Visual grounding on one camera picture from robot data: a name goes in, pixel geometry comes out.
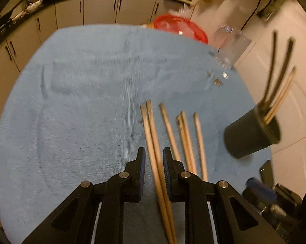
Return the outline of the wooden chopstick two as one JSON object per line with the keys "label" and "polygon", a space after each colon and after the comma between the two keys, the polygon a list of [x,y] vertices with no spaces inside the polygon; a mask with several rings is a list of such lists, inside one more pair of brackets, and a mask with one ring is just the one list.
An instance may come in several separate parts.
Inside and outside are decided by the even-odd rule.
{"label": "wooden chopstick two", "polygon": [[168,215],[167,215],[167,209],[166,209],[164,195],[162,192],[161,181],[160,181],[160,177],[158,174],[158,167],[157,167],[157,163],[155,159],[155,152],[154,152],[154,147],[152,143],[152,137],[151,137],[146,107],[144,105],[140,105],[140,111],[141,111],[141,116],[142,116],[146,145],[147,145],[148,152],[149,152],[150,165],[151,165],[152,175],[154,178],[156,194],[157,194],[158,203],[160,206],[160,212],[162,215],[162,221],[164,223],[164,228],[165,228],[166,235],[168,238],[168,243],[173,243],[172,230],[171,230],[171,226],[170,226]]}

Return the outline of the wooden chopstick three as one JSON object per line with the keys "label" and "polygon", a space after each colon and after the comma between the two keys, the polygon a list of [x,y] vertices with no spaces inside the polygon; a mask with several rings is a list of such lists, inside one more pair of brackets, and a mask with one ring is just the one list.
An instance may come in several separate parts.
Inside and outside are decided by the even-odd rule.
{"label": "wooden chopstick three", "polygon": [[169,197],[167,194],[167,188],[166,188],[164,164],[162,161],[162,154],[161,154],[160,145],[158,142],[158,135],[157,135],[156,126],[155,126],[154,113],[153,113],[152,104],[150,100],[146,101],[146,108],[148,112],[148,119],[149,119],[150,131],[151,131],[151,136],[152,136],[152,142],[153,142],[154,151],[155,151],[155,159],[157,163],[158,174],[160,177],[162,192],[164,195],[164,200],[165,200],[165,205],[166,205],[166,212],[168,216],[168,222],[171,228],[171,234],[173,238],[172,243],[177,243],[175,223],[174,223],[173,214],[172,214],[171,202],[169,201]]}

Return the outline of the wooden chopstick seven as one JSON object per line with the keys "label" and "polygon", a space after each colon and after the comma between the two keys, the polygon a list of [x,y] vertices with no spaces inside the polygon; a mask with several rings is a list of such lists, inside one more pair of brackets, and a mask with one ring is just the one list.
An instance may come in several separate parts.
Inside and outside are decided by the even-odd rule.
{"label": "wooden chopstick seven", "polygon": [[193,114],[194,124],[196,129],[196,138],[198,141],[198,149],[200,155],[200,166],[201,166],[201,173],[203,181],[208,181],[208,173],[207,173],[207,163],[206,163],[206,156],[205,156],[205,148],[204,148],[204,140],[202,134],[202,128],[199,120],[199,115],[197,112]]}

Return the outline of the wooden chopstick four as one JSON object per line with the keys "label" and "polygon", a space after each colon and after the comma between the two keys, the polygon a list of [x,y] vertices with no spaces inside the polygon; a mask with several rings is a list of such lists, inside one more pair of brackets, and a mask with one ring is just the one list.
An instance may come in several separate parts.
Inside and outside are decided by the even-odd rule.
{"label": "wooden chopstick four", "polygon": [[159,107],[160,107],[162,118],[163,118],[164,123],[165,123],[165,127],[166,127],[166,131],[167,131],[167,134],[168,134],[169,143],[170,143],[170,146],[171,146],[171,149],[172,149],[172,152],[173,152],[173,156],[175,157],[175,159],[177,161],[181,161],[181,157],[180,157],[179,150],[178,150],[178,147],[177,147],[177,142],[176,142],[176,139],[175,139],[175,135],[173,133],[171,123],[170,123],[169,118],[168,118],[168,114],[167,114],[165,104],[160,103]]}

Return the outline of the wooden chopstick five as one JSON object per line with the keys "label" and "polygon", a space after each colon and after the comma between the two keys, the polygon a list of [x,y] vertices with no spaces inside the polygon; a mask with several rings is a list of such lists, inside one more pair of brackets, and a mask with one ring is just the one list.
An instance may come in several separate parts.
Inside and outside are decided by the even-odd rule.
{"label": "wooden chopstick five", "polygon": [[177,124],[178,124],[179,135],[180,135],[181,142],[182,142],[183,154],[186,160],[187,170],[190,172],[193,172],[193,166],[192,166],[192,162],[190,158],[189,147],[188,147],[187,139],[186,139],[187,136],[186,136],[186,132],[185,132],[184,125],[183,125],[182,116],[178,115],[176,119],[177,119]]}

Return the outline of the wooden chopstick six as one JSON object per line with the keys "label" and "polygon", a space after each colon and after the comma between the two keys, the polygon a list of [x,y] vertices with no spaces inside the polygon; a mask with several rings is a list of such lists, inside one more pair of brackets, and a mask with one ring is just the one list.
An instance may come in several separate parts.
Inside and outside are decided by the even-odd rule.
{"label": "wooden chopstick six", "polygon": [[191,166],[190,172],[192,172],[194,174],[197,174],[196,163],[195,163],[195,159],[194,159],[194,152],[193,152],[193,146],[192,146],[190,131],[189,131],[189,127],[188,127],[187,116],[186,116],[186,113],[184,111],[181,111],[181,117],[182,117],[183,124],[184,124],[184,130],[185,130],[185,133],[186,133],[187,145],[188,145],[188,150],[189,150],[190,166]]}

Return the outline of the wooden chopstick eight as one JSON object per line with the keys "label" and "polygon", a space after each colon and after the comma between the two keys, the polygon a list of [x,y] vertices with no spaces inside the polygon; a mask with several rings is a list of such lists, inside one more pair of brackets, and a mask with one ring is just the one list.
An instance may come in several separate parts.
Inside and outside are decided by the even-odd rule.
{"label": "wooden chopstick eight", "polygon": [[265,108],[264,110],[266,112],[269,111],[269,107],[271,105],[271,103],[273,102],[281,84],[282,84],[282,81],[284,79],[284,76],[286,74],[286,71],[288,69],[288,65],[289,65],[289,62],[290,62],[290,59],[291,59],[291,54],[292,54],[292,51],[293,51],[293,47],[294,47],[294,43],[295,43],[295,39],[293,37],[290,37],[289,40],[288,40],[288,48],[286,50],[286,56],[285,56],[285,59],[284,59],[284,63],[282,64],[282,68],[281,68],[281,71],[280,71],[280,74],[279,74],[279,77],[278,77],[278,80],[276,81],[276,84],[272,90],[272,93],[270,95],[270,98],[265,101]]}

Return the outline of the wooden chopstick one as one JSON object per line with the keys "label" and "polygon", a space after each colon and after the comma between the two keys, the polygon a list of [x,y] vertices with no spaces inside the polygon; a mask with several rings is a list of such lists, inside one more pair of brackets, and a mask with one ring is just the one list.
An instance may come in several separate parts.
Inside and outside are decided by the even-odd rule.
{"label": "wooden chopstick one", "polygon": [[296,66],[293,67],[284,87],[280,91],[280,94],[278,95],[278,98],[275,100],[274,105],[270,108],[268,113],[264,117],[264,123],[268,125],[272,119],[275,117],[278,109],[280,108],[281,104],[284,102],[284,99],[286,98],[288,92],[290,91],[292,84],[294,82],[295,76],[297,73]]}

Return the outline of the lower kitchen cabinets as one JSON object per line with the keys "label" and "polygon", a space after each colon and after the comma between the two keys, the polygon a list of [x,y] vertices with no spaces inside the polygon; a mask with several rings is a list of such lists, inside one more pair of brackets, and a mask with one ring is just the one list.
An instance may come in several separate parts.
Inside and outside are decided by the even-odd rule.
{"label": "lower kitchen cabinets", "polygon": [[24,16],[0,40],[0,114],[25,65],[58,29],[89,24],[147,24],[184,4],[180,0],[66,0]]}

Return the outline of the black chopstick holder cup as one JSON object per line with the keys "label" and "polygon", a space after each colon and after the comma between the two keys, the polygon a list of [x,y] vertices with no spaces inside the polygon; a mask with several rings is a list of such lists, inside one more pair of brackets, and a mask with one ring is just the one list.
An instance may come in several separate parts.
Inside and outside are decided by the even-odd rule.
{"label": "black chopstick holder cup", "polygon": [[276,118],[269,124],[263,120],[259,107],[255,106],[224,130],[227,151],[240,159],[281,141],[280,126]]}

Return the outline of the blue table cloth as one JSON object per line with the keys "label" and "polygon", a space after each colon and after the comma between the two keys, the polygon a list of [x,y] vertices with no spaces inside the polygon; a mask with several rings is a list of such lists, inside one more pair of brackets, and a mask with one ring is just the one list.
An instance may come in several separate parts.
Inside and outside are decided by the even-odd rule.
{"label": "blue table cloth", "polygon": [[146,100],[163,148],[160,103],[174,130],[186,113],[192,137],[199,115],[212,183],[242,192],[271,158],[270,149],[236,159],[225,148],[225,128],[254,101],[210,46],[136,26],[60,29],[32,56],[0,117],[0,220],[11,243],[22,243],[82,181],[107,181],[135,159],[146,145]]}

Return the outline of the clear glass pitcher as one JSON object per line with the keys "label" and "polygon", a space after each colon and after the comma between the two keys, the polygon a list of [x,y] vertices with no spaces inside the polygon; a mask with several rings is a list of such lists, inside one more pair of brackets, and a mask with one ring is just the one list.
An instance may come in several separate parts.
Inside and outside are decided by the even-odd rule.
{"label": "clear glass pitcher", "polygon": [[251,44],[251,39],[240,29],[223,25],[215,31],[212,42],[211,55],[221,67],[231,69]]}

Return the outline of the red plastic basket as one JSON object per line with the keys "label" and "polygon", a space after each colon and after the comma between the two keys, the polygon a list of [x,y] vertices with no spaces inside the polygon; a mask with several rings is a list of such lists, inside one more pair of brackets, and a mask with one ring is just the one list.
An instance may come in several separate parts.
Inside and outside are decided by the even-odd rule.
{"label": "red plastic basket", "polygon": [[154,20],[153,25],[158,30],[185,36],[205,44],[209,42],[203,29],[187,18],[170,14],[161,15]]}

